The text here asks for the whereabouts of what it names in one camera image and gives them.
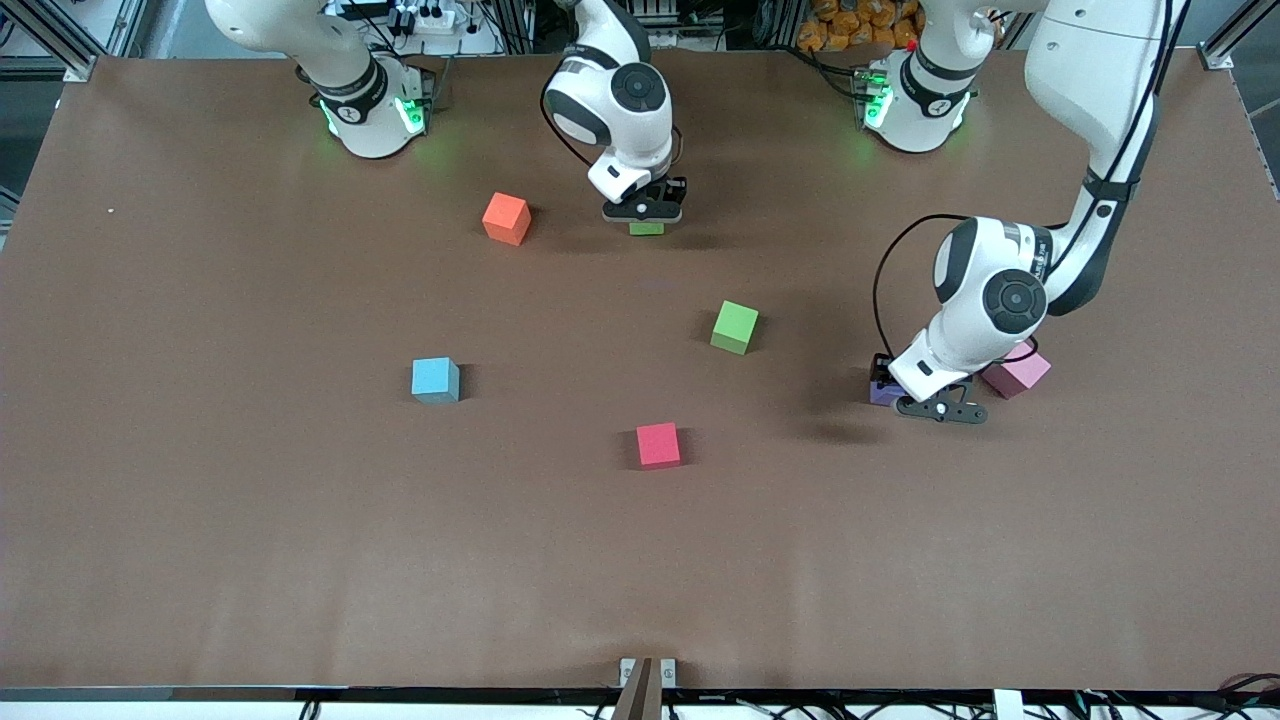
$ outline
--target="light blue cube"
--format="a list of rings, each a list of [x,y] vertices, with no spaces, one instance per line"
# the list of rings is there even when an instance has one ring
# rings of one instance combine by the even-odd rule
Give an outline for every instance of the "light blue cube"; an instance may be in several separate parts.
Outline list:
[[[439,405],[461,400],[462,373],[448,357],[413,360],[411,392],[419,402]]]

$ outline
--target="green cube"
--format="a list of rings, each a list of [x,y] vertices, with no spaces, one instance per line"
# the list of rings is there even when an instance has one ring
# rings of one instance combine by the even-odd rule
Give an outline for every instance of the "green cube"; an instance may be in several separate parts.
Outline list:
[[[662,234],[667,225],[662,223],[631,223],[631,234]]]
[[[719,318],[716,319],[716,329],[712,331],[712,345],[746,355],[746,345],[751,342],[758,319],[760,319],[758,311],[726,300],[721,305]]]

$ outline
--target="colored block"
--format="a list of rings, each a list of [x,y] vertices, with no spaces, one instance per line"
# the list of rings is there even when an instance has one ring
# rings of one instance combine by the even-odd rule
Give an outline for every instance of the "colored block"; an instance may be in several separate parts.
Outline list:
[[[884,354],[877,354],[872,360],[870,401],[872,405],[892,406],[899,397],[906,397],[906,388],[897,384],[888,372],[888,364],[893,360]]]
[[[1012,350],[1006,359],[1021,357],[1032,351],[1032,346],[1020,342],[1018,347]],[[1005,363],[1002,365],[991,365],[982,372],[982,379],[987,382],[996,392],[1004,397],[1014,397],[1032,388],[1044,373],[1052,368],[1048,360],[1041,356],[1039,352],[1032,355],[1025,360],[1019,360],[1018,363]]]
[[[667,225],[663,223],[631,223],[631,234],[663,234]]]
[[[410,392],[419,402],[439,405],[461,400],[462,373],[448,357],[413,360]]]
[[[511,195],[494,192],[489,208],[484,211],[484,231],[498,242],[520,245],[525,242],[530,220],[529,202]]]
[[[755,322],[760,314],[728,300],[721,305],[721,314],[712,329],[712,345],[721,350],[746,355],[746,346],[755,332]]]
[[[643,425],[636,428],[636,442],[640,445],[640,466],[645,470],[660,470],[680,465],[680,438],[676,423]]]

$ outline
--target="brown table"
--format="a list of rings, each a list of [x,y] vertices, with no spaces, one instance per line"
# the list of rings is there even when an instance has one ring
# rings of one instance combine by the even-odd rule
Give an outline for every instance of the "brown table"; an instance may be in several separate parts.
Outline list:
[[[992,58],[890,151],[785,55],[662,53],[684,224],[599,220],[553,59],[466,60],[384,161],[283,61],[104,60],[0,255],[3,655],[17,684],[1204,688],[1280,660],[1280,210],[1183,55],[1096,302],[982,428],[865,405],[915,217],[1065,218],[1083,143]],[[536,209],[484,237],[494,191]],[[886,272],[905,343],[947,231]],[[765,316],[707,343],[722,300]],[[465,401],[407,393],[413,357]],[[692,465],[630,469],[676,421]]]

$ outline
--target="pink cube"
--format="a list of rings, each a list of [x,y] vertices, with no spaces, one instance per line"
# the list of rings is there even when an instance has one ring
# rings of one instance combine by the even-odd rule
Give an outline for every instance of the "pink cube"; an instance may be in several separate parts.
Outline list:
[[[676,437],[676,423],[636,428],[636,441],[640,443],[640,466],[643,469],[660,470],[680,466],[680,439]]]
[[[1021,357],[1032,351],[1032,346],[1020,342],[1018,347],[1012,350],[1006,359]],[[1048,360],[1041,357],[1039,352],[1033,354],[1025,360],[1019,360],[1018,363],[1005,363],[1004,365],[991,365],[982,372],[982,379],[987,380],[996,392],[1004,397],[1014,397],[1021,392],[1032,388],[1033,384],[1039,382],[1044,377],[1044,373],[1052,368]]]

